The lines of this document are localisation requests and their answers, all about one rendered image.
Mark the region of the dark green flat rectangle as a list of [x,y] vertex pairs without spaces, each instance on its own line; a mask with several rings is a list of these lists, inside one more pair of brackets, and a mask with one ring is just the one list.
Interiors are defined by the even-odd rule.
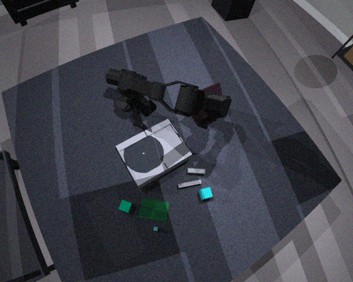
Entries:
[[168,202],[142,198],[139,217],[166,222],[168,207]]

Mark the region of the cyan cube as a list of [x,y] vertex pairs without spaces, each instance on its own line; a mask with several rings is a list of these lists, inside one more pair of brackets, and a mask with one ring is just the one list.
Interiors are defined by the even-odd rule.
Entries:
[[211,192],[211,188],[206,188],[206,189],[201,189],[199,191],[199,195],[201,197],[201,200],[205,200],[205,199],[209,199],[212,197],[212,192]]

